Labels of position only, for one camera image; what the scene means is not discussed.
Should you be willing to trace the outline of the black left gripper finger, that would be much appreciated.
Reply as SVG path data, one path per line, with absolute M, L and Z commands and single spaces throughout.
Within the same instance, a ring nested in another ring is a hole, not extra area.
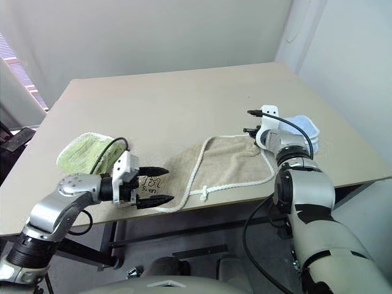
M 137 209 L 154 208 L 174 199 L 171 195 L 152 195 L 148 198 L 137 197 Z
M 162 167 L 140 167 L 138 169 L 138 176 L 157 177 L 169 173 L 169 171 Z

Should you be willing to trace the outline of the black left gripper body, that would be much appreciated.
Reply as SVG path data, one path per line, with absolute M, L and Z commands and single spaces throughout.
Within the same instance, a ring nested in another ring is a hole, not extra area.
M 138 201 L 139 170 L 131 170 L 121 175 L 121 203 L 136 205 Z

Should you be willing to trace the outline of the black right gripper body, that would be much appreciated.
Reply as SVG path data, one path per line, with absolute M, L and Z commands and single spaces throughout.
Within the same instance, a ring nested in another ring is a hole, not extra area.
M 243 132 L 247 133 L 254 140 L 255 146 L 257 146 L 256 136 L 257 136 L 258 130 L 259 130 L 259 127 L 256 127 L 255 129 L 251 129 L 251 128 L 244 128 L 243 129 Z

